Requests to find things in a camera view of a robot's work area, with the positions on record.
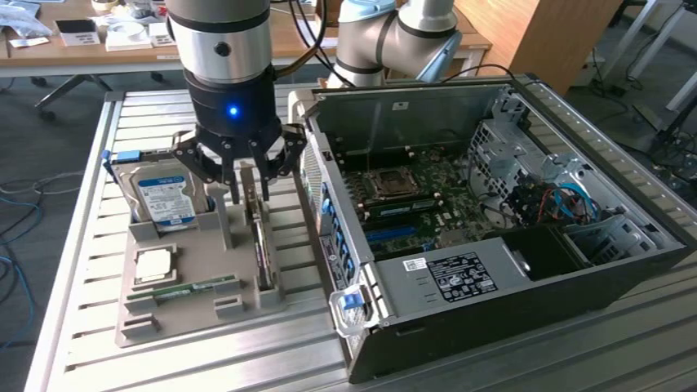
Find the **slotted aluminum surface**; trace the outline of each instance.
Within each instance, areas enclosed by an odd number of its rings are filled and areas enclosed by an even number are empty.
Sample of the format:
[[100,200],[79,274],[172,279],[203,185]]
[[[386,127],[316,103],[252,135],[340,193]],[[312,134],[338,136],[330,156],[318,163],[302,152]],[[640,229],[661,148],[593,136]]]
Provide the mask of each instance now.
[[[286,119],[291,86],[278,89]],[[597,144],[637,189],[695,233],[695,211],[544,87],[537,97]],[[271,218],[292,305],[282,314],[127,349],[115,344],[128,207],[99,151],[144,149],[194,129],[186,91],[128,93],[107,103],[68,234],[27,390],[431,391],[680,390],[697,382],[697,257],[644,282],[609,308],[363,385],[343,352],[295,187],[271,188]],[[568,146],[533,119],[553,152]]]

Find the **hard drive label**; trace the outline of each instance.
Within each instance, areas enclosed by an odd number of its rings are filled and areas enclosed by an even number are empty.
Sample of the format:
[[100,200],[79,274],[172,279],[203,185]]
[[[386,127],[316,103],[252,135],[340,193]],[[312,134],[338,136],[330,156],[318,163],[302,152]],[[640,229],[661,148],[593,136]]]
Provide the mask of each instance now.
[[183,176],[142,180],[139,187],[154,222],[182,225],[194,221],[196,212],[192,199],[184,194],[187,180]]
[[497,285],[476,253],[428,261],[428,269],[448,302],[495,292]]

